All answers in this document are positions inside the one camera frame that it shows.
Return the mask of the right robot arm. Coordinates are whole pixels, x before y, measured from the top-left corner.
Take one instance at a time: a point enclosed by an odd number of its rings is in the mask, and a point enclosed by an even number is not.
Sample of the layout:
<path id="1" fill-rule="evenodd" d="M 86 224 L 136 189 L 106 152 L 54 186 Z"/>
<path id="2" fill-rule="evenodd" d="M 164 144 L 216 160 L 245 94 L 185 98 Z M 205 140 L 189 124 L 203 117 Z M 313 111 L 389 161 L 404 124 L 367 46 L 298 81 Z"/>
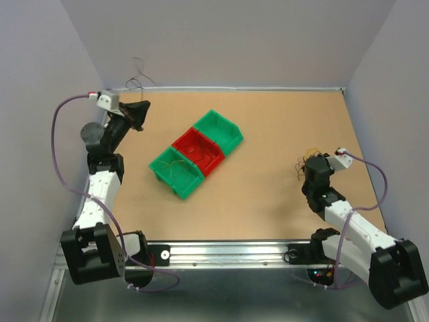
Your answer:
<path id="1" fill-rule="evenodd" d="M 344 148 L 334 155 L 317 154 L 305 159 L 302 193 L 309 208 L 334 229 L 320 229 L 308 246 L 309 256 L 323 262 L 332 259 L 369 287 L 385 309 L 428 294 L 428 281 L 418 247 L 378 229 L 330 185 L 331 176 L 348 169 L 358 157 Z"/>

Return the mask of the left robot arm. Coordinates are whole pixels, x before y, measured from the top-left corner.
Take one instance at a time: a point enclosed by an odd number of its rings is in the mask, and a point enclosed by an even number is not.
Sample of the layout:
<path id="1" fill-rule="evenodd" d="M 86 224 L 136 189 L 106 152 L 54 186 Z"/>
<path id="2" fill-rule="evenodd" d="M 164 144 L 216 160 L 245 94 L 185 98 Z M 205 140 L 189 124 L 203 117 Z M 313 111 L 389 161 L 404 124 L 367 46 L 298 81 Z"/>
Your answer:
<path id="1" fill-rule="evenodd" d="M 73 228 L 60 238 L 77 285 L 122 277 L 127 257 L 134 264 L 149 258 L 148 246 L 140 241 L 131 242 L 125 253 L 124 242 L 110 226 L 117 222 L 111 209 L 125 174 L 123 157 L 115 150 L 130 129 L 142 131 L 149 107 L 149 101 L 120 103 L 120 113 L 110 113 L 106 125 L 90 122 L 80 131 L 87 150 L 88 189 L 82 194 L 85 202 Z"/>

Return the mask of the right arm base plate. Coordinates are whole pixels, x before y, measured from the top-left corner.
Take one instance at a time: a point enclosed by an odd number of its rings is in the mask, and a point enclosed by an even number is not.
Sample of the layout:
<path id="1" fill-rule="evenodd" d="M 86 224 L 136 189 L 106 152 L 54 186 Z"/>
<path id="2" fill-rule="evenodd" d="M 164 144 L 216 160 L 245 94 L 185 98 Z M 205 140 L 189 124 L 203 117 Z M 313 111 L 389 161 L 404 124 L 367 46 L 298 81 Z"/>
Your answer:
<path id="1" fill-rule="evenodd" d="M 322 246 L 313 244 L 288 244 L 283 257 L 291 265 L 328 264 L 334 262 L 334 256 L 324 253 Z"/>

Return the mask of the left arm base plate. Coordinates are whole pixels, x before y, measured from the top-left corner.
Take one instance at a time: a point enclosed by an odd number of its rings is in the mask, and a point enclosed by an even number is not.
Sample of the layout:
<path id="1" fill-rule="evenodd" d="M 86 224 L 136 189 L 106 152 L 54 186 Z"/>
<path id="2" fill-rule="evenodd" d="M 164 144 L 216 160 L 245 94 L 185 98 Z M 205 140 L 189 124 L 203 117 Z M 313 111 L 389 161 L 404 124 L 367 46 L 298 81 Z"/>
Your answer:
<path id="1" fill-rule="evenodd" d="M 134 260 L 152 267 L 170 265 L 170 246 L 168 244 L 148 244 L 147 246 L 127 246 L 127 253 Z"/>

